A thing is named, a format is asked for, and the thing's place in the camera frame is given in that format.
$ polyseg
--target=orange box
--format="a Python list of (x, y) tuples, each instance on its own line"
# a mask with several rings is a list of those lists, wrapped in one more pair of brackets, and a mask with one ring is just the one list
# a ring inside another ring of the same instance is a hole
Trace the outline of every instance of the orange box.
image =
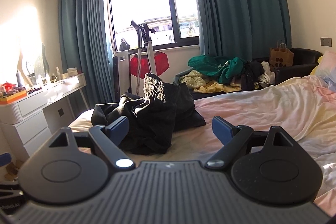
[(13, 95), (4, 97), (4, 98), (0, 98), (0, 105), (8, 105), (18, 99), (21, 99), (23, 97), (27, 96), (27, 92), (25, 90), (20, 91), (18, 93), (15, 93)]

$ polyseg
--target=blue curtain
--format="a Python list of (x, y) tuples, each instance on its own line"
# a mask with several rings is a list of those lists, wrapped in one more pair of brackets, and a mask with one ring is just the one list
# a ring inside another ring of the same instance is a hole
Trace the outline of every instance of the blue curtain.
[(200, 46), (211, 56), (269, 56), (282, 40), (291, 48), (287, 0), (198, 0)]
[(90, 107), (114, 102), (103, 0), (59, 0), (59, 33), (63, 71), (77, 67), (85, 74)]

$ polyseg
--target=pillow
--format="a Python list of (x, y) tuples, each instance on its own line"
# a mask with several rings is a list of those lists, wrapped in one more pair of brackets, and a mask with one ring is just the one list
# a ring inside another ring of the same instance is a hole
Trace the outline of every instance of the pillow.
[(326, 51), (315, 71), (316, 76), (328, 77), (336, 83), (336, 53)]
[[(320, 63), (322, 61), (323, 56), (321, 56), (318, 60), (317, 63)], [(312, 72), (310, 73), (310, 75), (315, 75), (316, 69), (318, 66), (316, 66), (315, 68), (313, 68)]]

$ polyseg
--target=white vanity desk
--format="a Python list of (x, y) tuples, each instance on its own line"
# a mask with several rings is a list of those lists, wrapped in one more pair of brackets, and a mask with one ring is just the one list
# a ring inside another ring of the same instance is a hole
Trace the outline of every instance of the white vanity desk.
[(84, 86), (82, 73), (47, 84), (42, 90), (8, 105), (0, 105), (0, 127), (16, 159), (27, 160), (60, 127), (68, 126), (75, 119), (68, 95), (79, 90), (88, 109), (81, 90)]

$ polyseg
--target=desk leg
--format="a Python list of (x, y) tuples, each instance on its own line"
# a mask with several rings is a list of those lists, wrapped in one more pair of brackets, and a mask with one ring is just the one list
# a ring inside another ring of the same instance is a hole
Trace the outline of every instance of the desk leg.
[(86, 100), (85, 100), (85, 96), (84, 96), (84, 93), (83, 93), (82, 89), (80, 89), (79, 91), (81, 92), (81, 96), (82, 96), (82, 98), (83, 98), (83, 101), (84, 101), (84, 104), (85, 104), (85, 106), (86, 106), (86, 109), (89, 110), (89, 106), (88, 106), (88, 104), (87, 104), (87, 102), (86, 102)]
[(69, 96), (67, 96), (67, 101), (68, 101), (68, 105), (69, 105), (70, 110), (71, 110), (72, 118), (73, 118), (73, 120), (75, 120), (76, 117), (75, 117), (74, 111), (73, 111), (73, 109), (72, 109), (72, 105), (71, 105), (71, 103), (70, 103)]

